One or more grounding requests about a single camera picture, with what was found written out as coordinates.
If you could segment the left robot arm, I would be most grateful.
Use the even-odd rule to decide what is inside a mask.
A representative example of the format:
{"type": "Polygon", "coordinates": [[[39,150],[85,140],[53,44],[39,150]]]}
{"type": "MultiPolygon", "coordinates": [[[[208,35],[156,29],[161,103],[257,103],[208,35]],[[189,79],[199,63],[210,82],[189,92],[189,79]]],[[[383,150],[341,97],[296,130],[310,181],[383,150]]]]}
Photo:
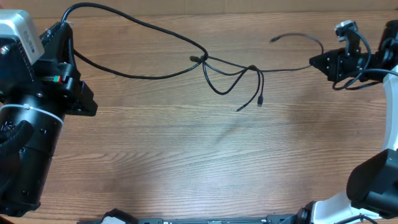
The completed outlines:
{"type": "Polygon", "coordinates": [[[69,24],[54,24],[40,43],[45,52],[30,63],[20,38],[1,36],[1,214],[10,217],[40,207],[65,116],[98,108],[80,79],[69,24]]]}

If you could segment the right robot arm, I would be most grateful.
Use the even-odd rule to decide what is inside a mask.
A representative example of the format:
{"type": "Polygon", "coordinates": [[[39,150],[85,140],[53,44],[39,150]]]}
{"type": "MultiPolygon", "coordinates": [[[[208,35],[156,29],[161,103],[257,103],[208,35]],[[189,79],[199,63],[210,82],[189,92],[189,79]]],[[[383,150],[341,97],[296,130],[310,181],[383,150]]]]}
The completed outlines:
{"type": "Polygon", "coordinates": [[[335,26],[346,45],[312,57],[310,65],[333,83],[334,90],[360,90],[382,85],[386,124],[381,151],[356,166],[341,193],[310,202],[295,223],[359,223],[397,218],[397,21],[385,24],[376,52],[354,21],[335,26]]]}

